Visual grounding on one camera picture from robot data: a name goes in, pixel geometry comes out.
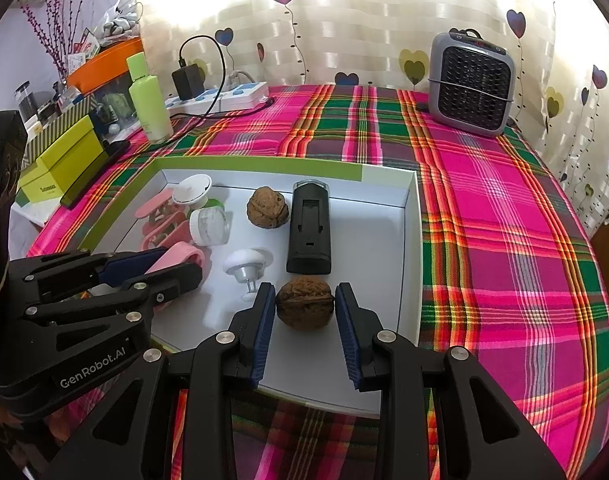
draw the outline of power adapter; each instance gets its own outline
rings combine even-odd
[[[181,63],[180,68],[171,73],[171,76],[181,101],[194,99],[204,92],[204,81],[195,63],[187,66],[182,66]]]

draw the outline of power strip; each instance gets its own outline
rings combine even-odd
[[[217,93],[217,88],[209,89],[195,99],[189,99],[188,101],[181,101],[178,97],[172,97],[165,101],[165,105],[169,110],[169,115],[177,113],[202,115],[209,110]],[[266,82],[246,83],[227,92],[222,92],[210,113],[251,110],[267,99],[268,84]]]

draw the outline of pink plastic clip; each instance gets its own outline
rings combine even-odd
[[[163,224],[169,217],[177,212],[184,211],[183,206],[173,203],[171,200],[172,195],[173,189],[163,189],[136,210],[136,218],[149,217],[147,223],[142,226],[143,235],[147,236],[151,231],[154,231]]]
[[[149,231],[148,234],[144,236],[142,243],[140,244],[140,250],[146,251],[149,249],[153,249],[155,247],[159,247],[163,244],[164,240],[169,236],[173,235],[174,232],[180,227],[182,224],[188,223],[187,217],[181,211],[176,211],[173,215],[169,216],[164,222],[159,224],[155,229]]]
[[[163,241],[158,244],[158,247],[166,247],[171,249],[178,242],[192,242],[191,231],[189,230],[188,220],[182,222],[169,234]]]
[[[155,272],[156,270],[166,269],[167,267],[172,267],[174,265],[178,265],[184,262],[193,262],[198,264],[200,267],[204,266],[204,261],[206,260],[206,256],[204,253],[194,247],[187,242],[178,242],[174,244],[165,254],[163,254],[158,261],[153,264],[153,266],[145,272],[145,274],[149,274],[150,272]],[[153,312],[159,312],[163,308],[165,308],[169,303],[163,303],[158,306],[153,307]]]

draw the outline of space heater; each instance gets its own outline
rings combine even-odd
[[[429,111],[439,123],[496,137],[507,123],[515,78],[514,62],[505,49],[473,29],[453,28],[433,40]]]

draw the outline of plaid bedsheet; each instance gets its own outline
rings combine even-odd
[[[299,156],[418,171],[421,346],[475,352],[576,478],[609,423],[609,308],[587,237],[534,152],[509,129],[485,139],[436,124],[415,110],[427,98],[417,92],[323,85],[273,88],[272,95],[268,110],[210,120],[155,155]],[[178,136],[194,124],[177,123]],[[146,149],[141,134],[135,140],[135,150]],[[151,156],[118,164],[74,211],[60,209],[30,254],[79,243]],[[181,403],[177,437],[183,415]],[[233,416],[241,479],[373,477],[372,420],[259,394],[237,399]],[[427,416],[435,464],[431,404]],[[179,446],[176,440],[175,478]]]

